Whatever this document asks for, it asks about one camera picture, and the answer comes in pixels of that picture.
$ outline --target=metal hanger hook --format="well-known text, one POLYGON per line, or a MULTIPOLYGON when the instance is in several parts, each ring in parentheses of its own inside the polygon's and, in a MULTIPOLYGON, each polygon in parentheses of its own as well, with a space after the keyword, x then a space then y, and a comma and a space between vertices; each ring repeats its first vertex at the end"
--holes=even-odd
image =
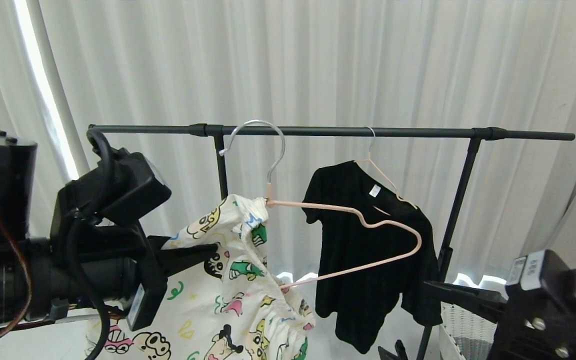
POLYGON ((279 158, 275 160, 268 169, 267 181, 270 184, 273 171, 275 171, 275 168, 279 165, 279 162, 282 161, 282 159, 284 158, 284 154, 286 153, 286 135, 284 135, 284 132, 279 128, 279 126, 274 125, 274 123, 265 120, 249 120, 246 121, 245 123, 242 123, 242 125, 235 127, 235 129, 230 133, 230 137, 228 139, 228 145, 226 145, 222 150, 219 150, 219 155, 223 157, 226 153, 228 153, 228 151, 231 149, 231 146, 233 146, 233 141, 235 140, 235 136, 237 135, 237 133, 240 132, 240 130, 242 130, 243 128, 246 128, 248 125, 253 124, 268 125, 273 130, 275 130, 275 132, 279 134, 279 138, 281 139, 281 153, 279 153, 279 158))
POLYGON ((375 130, 370 126, 364 126, 364 128, 368 128, 372 132, 372 139, 370 141, 370 146, 368 146, 368 157, 370 157, 370 154, 373 153, 373 145, 375 145, 375 139, 377 139, 377 134, 375 134, 375 130))

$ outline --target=black shirt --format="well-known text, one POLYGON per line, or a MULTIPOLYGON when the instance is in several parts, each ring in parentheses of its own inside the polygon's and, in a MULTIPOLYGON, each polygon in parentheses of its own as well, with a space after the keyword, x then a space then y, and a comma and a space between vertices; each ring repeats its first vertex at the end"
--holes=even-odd
MULTIPOLYGON (((368 224, 393 220, 417 230, 422 238, 419 251, 409 257, 317 282, 315 311, 324 318, 337 312, 335 333, 340 340, 368 353, 400 294, 402 308, 418 324, 441 324, 440 302, 425 296, 421 287, 423 281, 438 280, 439 269, 433 228, 420 209, 399 201, 354 161, 317 169, 303 202, 355 208, 368 224), (381 188, 377 194, 375 185, 381 188)), ((417 245, 415 235, 394 225, 367 228, 349 212, 303 211, 307 223, 322 224, 320 276, 402 255, 417 245)))

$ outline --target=clothes rack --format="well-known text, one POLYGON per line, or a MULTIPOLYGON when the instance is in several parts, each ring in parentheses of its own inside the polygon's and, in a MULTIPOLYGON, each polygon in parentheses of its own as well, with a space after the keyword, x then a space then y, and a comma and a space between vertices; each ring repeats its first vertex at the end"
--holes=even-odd
MULTIPOLYGON (((212 137, 217 159, 217 171, 219 174, 219 188, 221 198, 228 196, 228 178, 226 176, 226 158, 218 154, 224 148, 224 135, 230 135, 236 126, 214 125, 208 123, 195 123, 193 125, 94 125, 103 133, 130 133, 130 134, 190 134, 196 137, 212 137)), ((397 128, 397 127, 373 127, 373 132, 367 127, 324 127, 324 126, 280 126, 285 136, 295 137, 386 137, 386 138, 451 138, 470 139, 466 158, 461 170, 461 177, 457 185, 452 202, 452 209, 448 216, 448 223, 439 250, 439 280, 445 281, 450 265, 453 249, 450 247, 457 218, 464 202, 466 187, 473 172, 475 158, 482 141, 498 141, 502 139, 534 139, 547 141, 573 141, 575 134, 569 132, 543 132, 527 130, 506 130, 500 127, 474 127, 471 129, 434 129, 434 128, 397 128)), ((238 132, 238 135, 261 135, 277 136, 278 134, 267 126, 249 126, 238 132)), ((432 326, 423 329, 421 343, 416 360, 423 360, 428 348, 428 341, 432 326)))

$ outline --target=white t-shirt with cartoon print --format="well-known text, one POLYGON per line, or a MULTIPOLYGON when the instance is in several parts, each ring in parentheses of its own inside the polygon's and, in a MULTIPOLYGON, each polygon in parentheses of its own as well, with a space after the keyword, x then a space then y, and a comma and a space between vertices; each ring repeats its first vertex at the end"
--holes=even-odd
MULTIPOLYGON (((217 253, 170 276, 151 326, 131 332, 112 320, 98 359, 304 360, 313 311, 268 272, 267 219, 265 198, 231 194, 171 237, 162 249, 217 244, 217 253)), ((90 349, 99 330, 91 321, 90 349)))

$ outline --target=basket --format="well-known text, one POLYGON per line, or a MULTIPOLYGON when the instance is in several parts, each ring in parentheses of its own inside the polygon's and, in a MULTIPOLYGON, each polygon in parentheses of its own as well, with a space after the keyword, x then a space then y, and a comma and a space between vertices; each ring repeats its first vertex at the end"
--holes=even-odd
POLYGON ((444 304, 439 326, 443 360, 486 360, 497 324, 455 305, 444 304))

